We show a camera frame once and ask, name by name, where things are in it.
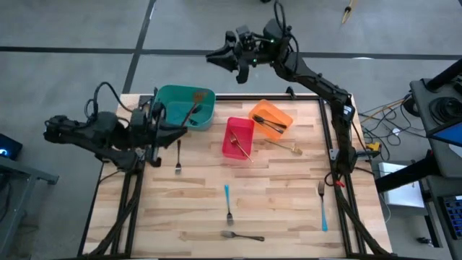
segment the wooden tabletop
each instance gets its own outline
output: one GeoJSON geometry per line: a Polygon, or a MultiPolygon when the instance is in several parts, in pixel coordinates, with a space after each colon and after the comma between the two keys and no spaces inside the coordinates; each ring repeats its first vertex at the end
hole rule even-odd
{"type": "MultiPolygon", "coordinates": [[[[139,95],[121,96],[130,108],[137,107],[138,99],[139,95]]],[[[309,100],[271,102],[294,119],[279,143],[297,144],[303,155],[294,156],[289,150],[265,142],[265,136],[255,130],[251,152],[254,163],[223,157],[227,119],[247,118],[257,101],[217,101],[212,127],[204,132],[190,131],[181,138],[180,176],[175,175],[176,144],[160,150],[160,168],[147,164],[132,257],[345,257],[331,187],[326,187],[324,196],[328,232],[321,230],[317,186],[330,167],[319,104],[309,100]],[[235,220],[232,227],[226,221],[225,184],[230,186],[235,220]],[[266,240],[226,239],[220,236],[220,230],[261,235],[266,240]]],[[[129,119],[120,106],[117,114],[129,119]]],[[[359,126],[357,116],[354,123],[359,126]]],[[[356,134],[352,138],[360,150],[356,134]]],[[[370,169],[364,162],[357,165],[370,169]]],[[[113,165],[106,165],[101,178],[115,170],[113,165]]],[[[361,221],[377,242],[391,251],[374,178],[356,170],[352,181],[361,221]]],[[[123,174],[119,173],[100,184],[84,253],[94,249],[115,222],[122,183],[123,174]]],[[[357,252],[354,229],[349,220],[348,223],[357,252]]],[[[125,234],[121,245],[125,244],[125,234]]]]}

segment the blue-handled fork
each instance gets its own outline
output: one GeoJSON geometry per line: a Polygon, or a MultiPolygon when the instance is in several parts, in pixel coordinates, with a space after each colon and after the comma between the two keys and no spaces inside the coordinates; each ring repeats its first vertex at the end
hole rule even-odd
{"type": "Polygon", "coordinates": [[[234,224],[234,220],[232,219],[232,214],[230,211],[230,187],[225,185],[225,193],[226,193],[226,203],[228,205],[228,214],[226,215],[226,221],[228,222],[229,226],[234,224]]]}
{"type": "Polygon", "coordinates": [[[321,197],[321,210],[323,212],[323,231],[327,231],[326,213],[324,212],[324,182],[322,181],[319,182],[318,193],[321,197]]]}

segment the orange container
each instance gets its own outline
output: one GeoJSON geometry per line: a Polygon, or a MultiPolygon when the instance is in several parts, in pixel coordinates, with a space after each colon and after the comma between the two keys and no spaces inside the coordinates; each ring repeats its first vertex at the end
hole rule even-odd
{"type": "MultiPolygon", "coordinates": [[[[294,121],[290,116],[288,116],[286,113],[279,110],[275,105],[271,104],[267,100],[260,100],[260,102],[255,106],[255,108],[252,109],[252,111],[248,114],[248,117],[250,120],[254,120],[253,115],[260,116],[274,123],[286,125],[287,128],[282,129],[278,126],[273,125],[272,123],[267,122],[269,125],[272,125],[278,129],[284,130],[284,132],[287,131],[287,129],[290,127],[290,125],[294,121]]],[[[255,127],[260,132],[263,132],[267,137],[269,137],[273,141],[279,140],[282,136],[282,134],[275,131],[270,126],[267,126],[266,123],[261,124],[255,121],[255,127]]]]}

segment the concrete floor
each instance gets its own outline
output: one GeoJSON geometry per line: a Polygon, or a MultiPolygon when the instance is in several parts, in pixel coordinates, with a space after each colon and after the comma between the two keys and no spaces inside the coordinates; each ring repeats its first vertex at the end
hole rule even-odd
{"type": "MultiPolygon", "coordinates": [[[[149,0],[0,1],[0,46],[62,48],[135,48],[149,0]]],[[[348,0],[282,1],[300,50],[330,53],[460,55],[462,7],[457,0],[359,1],[344,26],[348,0]]],[[[258,0],[157,0],[143,47],[211,50],[221,47],[225,31],[247,24],[259,32],[273,17],[272,5],[258,0]]],[[[38,230],[21,232],[12,256],[33,259],[76,255],[101,163],[71,145],[47,143],[43,121],[56,114],[84,119],[83,106],[101,81],[121,93],[131,54],[0,52],[0,132],[24,144],[20,161],[60,175],[56,186],[40,183],[24,223],[38,230]]],[[[402,98],[409,82],[433,77],[454,61],[408,59],[306,58],[308,66],[350,91],[358,111],[402,98]]],[[[168,84],[208,87],[215,92],[296,92],[309,90],[279,79],[268,66],[250,71],[247,84],[212,66],[201,56],[142,55],[131,93],[151,93],[168,84]]],[[[116,101],[101,92],[100,107],[116,101]]],[[[422,126],[413,118],[415,126],[422,126]]],[[[405,125],[399,116],[397,123],[405,125]]],[[[401,135],[391,147],[393,160],[418,160],[426,139],[401,135]]],[[[449,259],[446,248],[415,242],[428,236],[423,217],[392,210],[387,224],[393,252],[400,256],[449,259]]]]}

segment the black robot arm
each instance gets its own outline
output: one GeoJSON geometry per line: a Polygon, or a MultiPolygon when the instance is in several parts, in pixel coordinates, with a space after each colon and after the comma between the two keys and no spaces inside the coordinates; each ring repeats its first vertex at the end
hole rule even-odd
{"type": "Polygon", "coordinates": [[[154,102],[155,94],[154,91],[148,114],[142,107],[130,110],[131,118],[127,121],[127,127],[119,121],[116,114],[98,112],[97,101],[94,101],[94,113],[87,122],[70,120],[67,116],[54,116],[45,122],[43,136],[49,142],[75,144],[93,152],[97,159],[111,161],[120,171],[127,173],[139,170],[141,164],[135,152],[136,148],[146,145],[167,148],[188,131],[186,127],[165,122],[165,106],[154,102]]]}
{"type": "MultiPolygon", "coordinates": [[[[239,84],[247,81],[250,66],[269,64],[280,78],[288,82],[297,82],[326,100],[331,107],[332,126],[336,132],[339,146],[339,153],[333,163],[332,170],[340,178],[350,174],[354,170],[354,165],[357,161],[357,153],[350,138],[355,112],[351,95],[346,90],[324,79],[322,74],[312,71],[299,58],[298,43],[290,32],[292,28],[285,25],[283,10],[283,22],[278,20],[277,4],[279,2],[275,2],[276,19],[271,19],[266,24],[263,35],[250,32],[247,26],[242,26],[236,29],[239,38],[239,41],[237,41],[235,34],[232,31],[227,31],[225,45],[206,55],[206,60],[230,72],[238,70],[239,74],[236,76],[236,80],[239,84]],[[296,51],[289,43],[291,40],[294,40],[296,44],[296,51]]],[[[374,254],[389,255],[369,234],[358,216],[352,211],[341,189],[335,187],[335,192],[339,198],[339,206],[349,216],[372,252],[374,254]]]]}

